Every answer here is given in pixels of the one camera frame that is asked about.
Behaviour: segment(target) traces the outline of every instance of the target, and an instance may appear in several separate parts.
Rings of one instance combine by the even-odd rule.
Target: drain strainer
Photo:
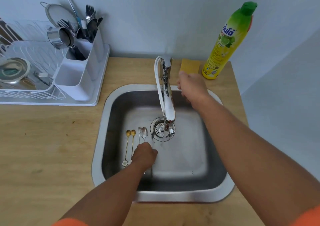
[[[158,117],[155,119],[150,126],[150,133],[154,132],[154,139],[160,142],[167,142],[173,138],[173,135],[170,135],[168,131],[165,131],[165,121],[163,117]]]

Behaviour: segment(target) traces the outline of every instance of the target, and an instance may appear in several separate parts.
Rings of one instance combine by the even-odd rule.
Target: sink basin
[[[232,191],[234,182],[223,166],[203,120],[182,97],[177,86],[172,85],[171,89],[176,109],[173,136],[161,131],[163,115],[156,85],[130,84],[110,94],[103,109],[92,162],[95,186],[124,169],[126,131],[137,131],[134,150],[139,143],[138,127],[146,127],[146,142],[158,150],[158,156],[152,170],[146,171],[138,186],[136,201],[215,202]],[[213,92],[209,93],[221,103]],[[128,161],[132,142],[130,136]]]

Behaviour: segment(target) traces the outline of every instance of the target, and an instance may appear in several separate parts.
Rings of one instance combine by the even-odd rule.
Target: chrome faucet
[[[157,86],[158,86],[160,104],[161,104],[161,108],[164,116],[164,130],[166,132],[169,132],[170,135],[173,135],[175,133],[173,129],[173,124],[176,119],[176,112],[174,108],[174,101],[172,98],[171,86],[169,83],[172,58],[169,56],[159,56],[156,59],[155,68],[154,68],[156,79],[158,79],[157,73],[158,73],[159,58],[160,58],[160,64],[161,64],[159,78],[163,80],[163,85],[162,85],[163,93],[161,92],[161,90],[159,90],[160,88],[160,86],[158,86],[159,81],[157,81]]]

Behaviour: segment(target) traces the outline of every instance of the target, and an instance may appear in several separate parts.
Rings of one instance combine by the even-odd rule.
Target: white dish rack
[[[95,106],[98,103],[102,82],[110,54],[110,47],[103,44],[100,30],[96,35],[94,43],[87,40],[76,40],[79,49],[85,56],[85,61],[77,61],[70,58],[69,49],[57,50],[50,42],[39,41],[15,41],[18,39],[12,31],[4,30],[10,34],[13,42],[11,45],[0,44],[0,60],[19,57],[28,60],[31,65],[35,65],[42,72],[48,73],[52,78],[52,85],[47,90],[14,90],[0,89],[0,104],[20,104],[20,105],[62,105],[62,106]],[[86,98],[81,95],[81,90],[67,90],[56,84],[56,78],[63,74],[59,72],[61,66],[81,65],[83,73],[89,73],[82,87],[86,90]],[[65,79],[73,79],[76,73],[68,73],[63,76]]]

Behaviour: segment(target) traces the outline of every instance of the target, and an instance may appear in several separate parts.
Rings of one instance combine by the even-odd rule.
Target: dish soap bottle
[[[231,15],[220,32],[210,57],[202,69],[202,74],[205,78],[217,78],[250,30],[252,14],[257,6],[255,2],[245,2],[240,9]]]

